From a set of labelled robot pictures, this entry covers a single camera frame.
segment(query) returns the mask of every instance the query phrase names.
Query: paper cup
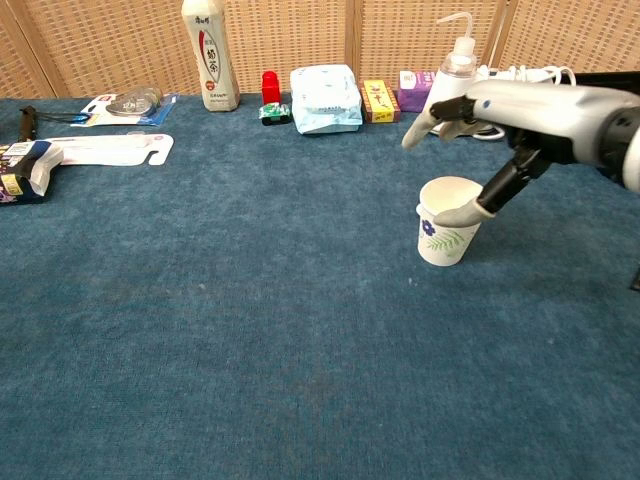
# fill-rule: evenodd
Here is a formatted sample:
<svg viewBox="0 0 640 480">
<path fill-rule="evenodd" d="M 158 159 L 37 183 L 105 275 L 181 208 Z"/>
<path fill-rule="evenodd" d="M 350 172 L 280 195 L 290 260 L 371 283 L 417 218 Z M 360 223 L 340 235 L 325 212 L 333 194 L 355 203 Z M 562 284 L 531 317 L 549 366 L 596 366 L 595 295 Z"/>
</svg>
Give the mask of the paper cup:
<svg viewBox="0 0 640 480">
<path fill-rule="evenodd" d="M 439 177 L 420 190 L 418 252 L 427 262 L 439 267 L 455 265 L 471 243 L 480 224 L 466 228 L 445 228 L 433 218 L 440 212 L 458 208 L 477 197 L 482 185 L 461 177 Z"/>
</svg>

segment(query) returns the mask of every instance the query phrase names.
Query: purple box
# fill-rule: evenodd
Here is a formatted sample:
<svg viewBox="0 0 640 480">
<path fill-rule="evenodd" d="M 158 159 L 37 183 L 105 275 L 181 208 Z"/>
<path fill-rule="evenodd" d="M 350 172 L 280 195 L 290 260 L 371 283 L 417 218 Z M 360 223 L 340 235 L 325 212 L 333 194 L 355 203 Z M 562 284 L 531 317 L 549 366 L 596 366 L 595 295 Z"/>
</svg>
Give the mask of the purple box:
<svg viewBox="0 0 640 480">
<path fill-rule="evenodd" d="M 421 112 L 436 78 L 434 72 L 400 72 L 398 105 L 403 112 Z"/>
</svg>

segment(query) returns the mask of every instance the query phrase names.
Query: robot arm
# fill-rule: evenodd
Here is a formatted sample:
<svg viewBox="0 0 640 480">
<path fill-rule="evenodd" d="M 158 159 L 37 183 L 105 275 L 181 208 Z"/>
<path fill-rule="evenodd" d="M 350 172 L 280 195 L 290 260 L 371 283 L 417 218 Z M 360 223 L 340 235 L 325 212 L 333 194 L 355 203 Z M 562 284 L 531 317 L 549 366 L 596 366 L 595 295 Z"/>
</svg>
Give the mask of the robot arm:
<svg viewBox="0 0 640 480">
<path fill-rule="evenodd" d="M 487 80 L 458 98 L 434 103 L 411 126 L 403 147 L 414 147 L 433 126 L 453 139 L 483 122 L 505 127 L 514 157 L 467 205 L 435 221 L 471 226 L 493 218 L 511 198 L 552 163 L 600 168 L 640 193 L 640 97 L 619 90 Z"/>
</svg>

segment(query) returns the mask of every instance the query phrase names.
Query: light blue package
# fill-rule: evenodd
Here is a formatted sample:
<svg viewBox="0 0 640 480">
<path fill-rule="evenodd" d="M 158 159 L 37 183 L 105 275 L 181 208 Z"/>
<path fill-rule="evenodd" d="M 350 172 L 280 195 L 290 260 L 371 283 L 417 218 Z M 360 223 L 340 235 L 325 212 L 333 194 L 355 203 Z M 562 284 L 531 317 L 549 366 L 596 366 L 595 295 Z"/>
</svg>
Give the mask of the light blue package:
<svg viewBox="0 0 640 480">
<path fill-rule="evenodd" d="M 291 72 L 291 111 L 298 132 L 354 132 L 362 98 L 347 65 L 314 65 Z"/>
</svg>

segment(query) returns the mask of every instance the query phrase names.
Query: red object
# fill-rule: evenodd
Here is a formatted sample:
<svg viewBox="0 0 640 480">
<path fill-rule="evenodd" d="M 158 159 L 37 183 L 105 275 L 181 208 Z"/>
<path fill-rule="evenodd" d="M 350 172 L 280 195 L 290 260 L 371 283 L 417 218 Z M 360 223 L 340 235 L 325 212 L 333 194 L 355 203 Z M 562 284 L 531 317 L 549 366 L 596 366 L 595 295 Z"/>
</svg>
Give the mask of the red object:
<svg viewBox="0 0 640 480">
<path fill-rule="evenodd" d="M 280 83 L 278 75 L 271 70 L 262 74 L 262 103 L 280 103 Z"/>
</svg>

